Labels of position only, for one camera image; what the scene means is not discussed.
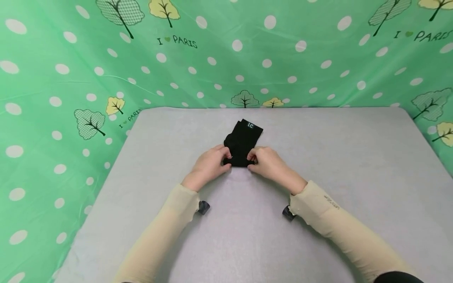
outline forearm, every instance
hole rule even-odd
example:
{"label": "forearm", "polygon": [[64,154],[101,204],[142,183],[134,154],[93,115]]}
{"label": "forearm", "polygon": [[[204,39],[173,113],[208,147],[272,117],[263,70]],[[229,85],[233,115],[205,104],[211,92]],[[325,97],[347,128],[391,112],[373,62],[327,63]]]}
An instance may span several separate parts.
{"label": "forearm", "polygon": [[373,282],[389,271],[413,274],[402,258],[376,233],[342,209],[314,182],[291,196],[290,210],[301,216],[322,236],[332,240],[364,275]]}
{"label": "forearm", "polygon": [[198,193],[177,185],[129,251],[113,282],[153,283],[167,251],[192,221],[198,203]]}

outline white polka dot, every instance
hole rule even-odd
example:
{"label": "white polka dot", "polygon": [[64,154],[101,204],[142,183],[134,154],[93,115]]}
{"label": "white polka dot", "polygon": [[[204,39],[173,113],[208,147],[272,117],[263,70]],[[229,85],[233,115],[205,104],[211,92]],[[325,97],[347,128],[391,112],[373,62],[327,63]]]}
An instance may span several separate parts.
{"label": "white polka dot", "polygon": [[367,43],[367,41],[370,39],[370,34],[365,34],[362,39],[359,41],[359,45],[362,46],[362,45],[365,45],[365,43]]}
{"label": "white polka dot", "polygon": [[112,55],[113,57],[118,57],[118,54],[115,52],[115,50],[108,48],[107,52]]}
{"label": "white polka dot", "polygon": [[337,28],[338,30],[345,30],[347,29],[350,25],[351,25],[351,22],[352,22],[352,18],[350,16],[346,16],[344,17],[343,19],[341,19],[338,24],[337,24]]}
{"label": "white polka dot", "polygon": [[6,112],[12,115],[20,115],[22,113],[22,109],[20,108],[20,106],[11,102],[5,104],[5,109]]}
{"label": "white polka dot", "polygon": [[301,40],[301,41],[296,43],[296,51],[297,52],[305,51],[305,49],[307,49],[307,43],[304,40]]}
{"label": "white polka dot", "polygon": [[19,22],[16,19],[7,19],[5,21],[6,27],[10,29],[13,33],[17,34],[26,34],[27,33],[27,27]]}
{"label": "white polka dot", "polygon": [[267,16],[265,19],[264,19],[264,26],[267,28],[267,29],[273,29],[275,28],[275,25],[277,24],[277,19],[272,16],[272,15],[269,15]]}
{"label": "white polka dot", "polygon": [[402,72],[406,71],[406,69],[407,69],[406,67],[403,67],[403,68],[399,69],[398,71],[396,71],[395,76],[397,76],[397,75],[401,74]]}
{"label": "white polka dot", "polygon": [[270,66],[272,66],[272,61],[270,59],[264,59],[263,67],[264,68],[269,68]]}
{"label": "white polka dot", "polygon": [[84,17],[84,18],[86,18],[86,19],[89,19],[89,18],[90,18],[90,14],[88,14],[87,10],[85,10],[82,6],[77,5],[77,6],[76,6],[76,10],[77,10],[77,12],[79,12],[79,14],[80,14],[82,17]]}
{"label": "white polka dot", "polygon": [[373,99],[378,99],[381,96],[382,96],[382,92],[378,92],[375,95],[373,95]]}
{"label": "white polka dot", "polygon": [[62,139],[62,134],[59,131],[53,131],[52,132],[52,137],[55,140],[61,140]]}
{"label": "white polka dot", "polygon": [[417,85],[421,84],[422,82],[423,82],[423,79],[418,77],[416,79],[411,80],[410,81],[410,85],[411,86],[417,86]]}
{"label": "white polka dot", "polygon": [[53,274],[52,274],[52,279],[57,279],[58,274],[60,273],[60,269],[57,269]]}
{"label": "white polka dot", "polygon": [[366,87],[365,81],[360,81],[360,82],[357,83],[357,88],[359,90],[363,90],[363,89],[365,89],[365,87]]}
{"label": "white polka dot", "polygon": [[57,96],[52,96],[50,99],[49,99],[49,103],[50,105],[52,106],[55,106],[55,107],[59,107],[61,106],[61,99]]}
{"label": "white polka dot", "polygon": [[96,94],[94,93],[88,93],[87,94],[87,100],[88,101],[95,101],[97,99]]}
{"label": "white polka dot", "polygon": [[349,70],[346,70],[341,73],[340,77],[346,77],[349,74]]}
{"label": "white polka dot", "polygon": [[11,245],[17,245],[22,243],[25,238],[27,238],[28,232],[27,230],[20,230],[15,232],[11,237],[10,237],[10,244]]}
{"label": "white polka dot", "polygon": [[242,50],[242,42],[236,39],[235,41],[233,41],[232,47],[234,51],[239,52]]}
{"label": "white polka dot", "polygon": [[65,31],[63,33],[63,36],[69,43],[76,43],[77,42],[77,36],[75,34],[73,34],[72,32]]}
{"label": "white polka dot", "polygon": [[58,164],[57,166],[55,166],[55,168],[53,169],[53,172],[55,174],[63,174],[66,172],[66,165],[64,164]]}
{"label": "white polka dot", "polygon": [[201,29],[205,29],[207,28],[207,21],[204,17],[202,16],[198,16],[195,21],[197,22],[197,25],[201,28]]}
{"label": "white polka dot", "polygon": [[83,213],[85,213],[86,215],[90,214],[92,208],[93,208],[93,206],[85,207],[85,209],[83,210]]}
{"label": "white polka dot", "polygon": [[426,132],[428,134],[435,134],[435,133],[437,133],[437,128],[436,128],[436,126],[430,126]]}
{"label": "white polka dot", "polygon": [[20,283],[25,278],[25,272],[17,273],[7,283]]}
{"label": "white polka dot", "polygon": [[167,56],[165,56],[165,54],[163,54],[163,53],[157,53],[156,58],[157,58],[157,61],[159,61],[161,63],[165,63],[167,61]]}
{"label": "white polka dot", "polygon": [[322,64],[321,64],[321,68],[322,69],[327,69],[330,67],[330,65],[332,65],[332,61],[331,60],[326,60],[324,61]]}
{"label": "white polka dot", "polygon": [[376,52],[376,57],[382,57],[382,56],[384,56],[384,55],[387,53],[387,51],[389,51],[389,48],[386,47],[386,46],[383,47],[383,48],[381,48],[381,49],[379,49],[379,51]]}
{"label": "white polka dot", "polygon": [[213,66],[217,64],[217,61],[213,57],[208,57],[207,62]]}
{"label": "white polka dot", "polygon": [[23,188],[15,188],[10,191],[10,200],[20,201],[25,196],[25,190]]}
{"label": "white polka dot", "polygon": [[11,158],[18,158],[24,154],[24,149],[19,145],[11,145],[6,148],[6,155]]}
{"label": "white polka dot", "polygon": [[57,244],[61,244],[62,242],[64,242],[66,240],[66,233],[63,232],[63,233],[60,233],[60,235],[58,235],[57,237]]}
{"label": "white polka dot", "polygon": [[53,205],[55,205],[55,208],[62,208],[64,206],[64,199],[61,197],[61,198],[58,198],[54,203]]}
{"label": "white polka dot", "polygon": [[62,75],[69,74],[69,67],[64,64],[57,64],[55,65],[55,70]]}
{"label": "white polka dot", "polygon": [[289,83],[295,83],[297,81],[297,78],[295,76],[291,76],[288,78]]}
{"label": "white polka dot", "polygon": [[453,42],[447,43],[440,49],[440,53],[447,53],[453,50]]}
{"label": "white polka dot", "polygon": [[9,74],[19,73],[19,67],[11,61],[0,61],[0,68]]}
{"label": "white polka dot", "polygon": [[87,183],[87,185],[91,186],[94,183],[94,178],[88,177],[86,183]]}
{"label": "white polka dot", "polygon": [[151,72],[149,71],[148,67],[143,66],[141,69],[142,69],[142,72],[145,73],[145,74],[151,73]]}
{"label": "white polka dot", "polygon": [[127,36],[125,33],[120,33],[121,38],[126,41],[127,43],[130,43],[130,38]]}

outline finger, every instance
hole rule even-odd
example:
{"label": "finger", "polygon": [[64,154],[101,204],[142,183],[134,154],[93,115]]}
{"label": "finger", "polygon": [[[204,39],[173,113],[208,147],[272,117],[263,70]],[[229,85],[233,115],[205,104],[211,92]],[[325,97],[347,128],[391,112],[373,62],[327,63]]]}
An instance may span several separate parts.
{"label": "finger", "polygon": [[231,169],[231,164],[225,164],[222,167],[220,167],[220,172],[221,174],[228,172]]}
{"label": "finger", "polygon": [[220,152],[223,154],[224,157],[231,159],[231,152],[228,147],[226,147],[226,146],[223,147],[222,149],[220,149]]}
{"label": "finger", "polygon": [[252,171],[254,173],[257,173],[258,165],[249,165],[249,166],[247,166],[247,169],[249,169],[250,171]]}
{"label": "finger", "polygon": [[223,144],[219,144],[219,145],[216,145],[215,147],[213,147],[212,149],[219,150],[222,147],[224,147],[224,145]]}
{"label": "finger", "polygon": [[256,150],[257,148],[250,150],[249,154],[247,154],[247,160],[252,160],[252,158],[256,157]]}

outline gray tabletop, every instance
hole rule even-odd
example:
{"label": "gray tabletop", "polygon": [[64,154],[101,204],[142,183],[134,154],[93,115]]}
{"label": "gray tabletop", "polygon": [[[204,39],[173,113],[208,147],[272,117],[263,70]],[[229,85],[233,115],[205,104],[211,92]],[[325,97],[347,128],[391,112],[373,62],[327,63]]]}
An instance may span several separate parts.
{"label": "gray tabletop", "polygon": [[[427,282],[453,278],[453,180],[399,108],[142,111],[57,283],[111,281],[169,191],[238,120],[264,129],[258,145],[384,238]],[[289,196],[233,168],[201,191],[211,204],[185,228],[156,282],[349,283],[360,275],[303,220]]]}

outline green backdrop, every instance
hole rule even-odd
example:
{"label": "green backdrop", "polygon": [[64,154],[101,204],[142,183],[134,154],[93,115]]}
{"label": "green backdrop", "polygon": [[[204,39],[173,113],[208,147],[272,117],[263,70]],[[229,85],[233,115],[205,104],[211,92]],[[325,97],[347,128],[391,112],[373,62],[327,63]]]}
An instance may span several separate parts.
{"label": "green backdrop", "polygon": [[53,281],[146,108],[402,107],[453,173],[451,0],[16,0],[0,18],[0,282]]}

